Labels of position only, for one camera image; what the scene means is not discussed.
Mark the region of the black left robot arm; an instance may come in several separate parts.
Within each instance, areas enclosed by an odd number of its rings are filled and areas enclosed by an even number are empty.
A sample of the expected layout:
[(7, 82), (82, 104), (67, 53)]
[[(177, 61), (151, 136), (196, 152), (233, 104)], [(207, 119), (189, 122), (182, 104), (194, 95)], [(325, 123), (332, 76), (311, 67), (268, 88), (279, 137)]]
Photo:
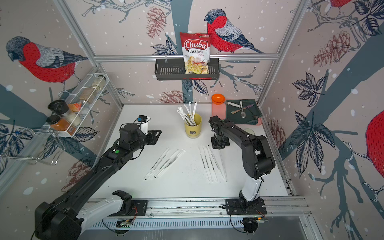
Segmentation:
[(128, 161), (134, 160), (136, 151), (143, 151), (147, 145), (154, 146), (162, 134), (161, 130), (144, 133), (138, 124), (124, 124), (119, 132), (120, 138), (78, 183), (52, 203), (43, 202), (36, 208), (33, 237), (40, 240), (76, 240), (86, 221), (78, 214), (89, 198)]

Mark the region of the straw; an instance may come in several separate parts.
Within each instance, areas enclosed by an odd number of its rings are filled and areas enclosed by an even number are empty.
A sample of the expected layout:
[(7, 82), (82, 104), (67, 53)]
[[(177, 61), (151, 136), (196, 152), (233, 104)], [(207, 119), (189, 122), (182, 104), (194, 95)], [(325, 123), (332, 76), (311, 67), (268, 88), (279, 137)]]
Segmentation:
[(210, 182), (210, 181), (211, 181), (211, 178), (210, 178), (210, 176), (209, 176), (209, 171), (208, 171), (207, 168), (206, 168), (206, 164), (205, 164), (205, 161), (204, 161), (204, 159), (203, 159), (203, 155), (202, 155), (202, 151), (201, 151), (201, 149), (200, 149), (200, 146), (198, 146), (198, 150), (199, 150), (200, 158), (201, 158), (201, 160), (202, 160), (203, 167), (204, 167), (204, 170), (205, 170), (205, 173), (206, 173), (206, 177), (207, 177), (207, 179), (208, 179), (208, 182)]
[(160, 162), (165, 158), (166, 154), (169, 152), (169, 148), (166, 148), (165, 151), (161, 154), (161, 156), (156, 160), (156, 162), (154, 163), (154, 165), (151, 167), (151, 169), (148, 171), (148, 173), (145, 175), (144, 177), (144, 180), (147, 181), (151, 174), (153, 173), (153, 171), (158, 167), (158, 165), (160, 164)]
[(216, 157), (215, 157), (215, 155), (214, 155), (214, 153), (213, 153), (213, 151), (211, 150), (210, 147), (208, 147), (208, 151), (210, 152), (212, 158), (214, 159), (215, 165), (216, 165), (216, 167), (217, 167), (217, 169), (218, 169), (218, 171), (219, 171), (219, 173), (220, 173), (222, 179), (225, 180), (225, 177), (224, 177), (224, 175), (223, 175), (223, 173), (222, 173), (222, 171), (221, 171), (221, 168), (220, 168), (220, 166), (219, 166), (219, 163), (217, 162), (217, 159), (216, 159)]
[(211, 167), (212, 167), (212, 170), (213, 170), (213, 178), (214, 178), (215, 182), (218, 183), (219, 180), (218, 180), (218, 178), (217, 178), (217, 173), (216, 173), (216, 170), (215, 170), (215, 168), (214, 168), (213, 161), (212, 161), (211, 154), (210, 154), (210, 152), (209, 152), (208, 147), (205, 146), (205, 150), (206, 150), (207, 153), (208, 153), (208, 157), (209, 157), (209, 160), (210, 160), (210, 164), (211, 164)]
[(181, 153), (181, 150), (177, 149), (173, 154), (171, 154), (167, 160), (160, 166), (160, 168), (154, 174), (154, 178), (157, 178), (170, 164), (176, 160), (178, 155)]
[(213, 182), (214, 180), (213, 180), (213, 177), (212, 177), (212, 174), (211, 174), (211, 171), (210, 171), (210, 166), (209, 166), (209, 163), (208, 163), (208, 159), (207, 159), (207, 155), (206, 155), (204, 146), (203, 146), (203, 155), (204, 155), (204, 158), (205, 158), (205, 161), (206, 161), (206, 164), (207, 164), (209, 179), (210, 179), (211, 182)]
[(160, 162), (160, 164), (158, 165), (158, 167), (153, 171), (153, 173), (151, 174), (150, 178), (152, 178), (152, 177), (155, 175), (155, 173), (161, 168), (162, 164), (165, 163), (165, 161), (166, 161), (165, 158)]
[[(179, 159), (184, 153), (186, 152), (186, 150), (181, 150), (181, 153), (178, 155), (178, 157), (176, 158), (176, 160), (177, 159)], [(170, 166), (169, 167), (167, 167), (158, 177), (157, 177), (157, 179), (162, 175), (162, 174), (164, 174), (170, 167), (171, 167), (171, 165), (176, 161), (176, 160), (174, 160), (171, 164), (170, 164)]]
[(221, 161), (221, 165), (222, 165), (222, 169), (223, 169), (223, 178), (226, 182), (228, 182), (228, 178), (227, 178), (227, 172), (226, 172), (226, 169), (225, 169), (225, 162), (224, 162), (224, 158), (223, 158), (223, 155), (222, 155), (222, 150), (219, 150), (219, 156), (220, 156), (220, 161)]

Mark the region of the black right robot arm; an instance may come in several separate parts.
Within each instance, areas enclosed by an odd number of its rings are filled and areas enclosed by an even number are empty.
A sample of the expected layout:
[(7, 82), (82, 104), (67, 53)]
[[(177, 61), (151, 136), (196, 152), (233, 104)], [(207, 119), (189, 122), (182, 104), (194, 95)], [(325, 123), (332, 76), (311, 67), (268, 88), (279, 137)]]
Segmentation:
[(228, 119), (213, 116), (209, 119), (214, 136), (211, 137), (213, 149), (224, 149), (233, 141), (241, 148), (242, 163), (249, 176), (239, 194), (239, 204), (246, 208), (257, 203), (263, 176), (271, 173), (276, 162), (265, 136), (256, 136), (246, 132)]

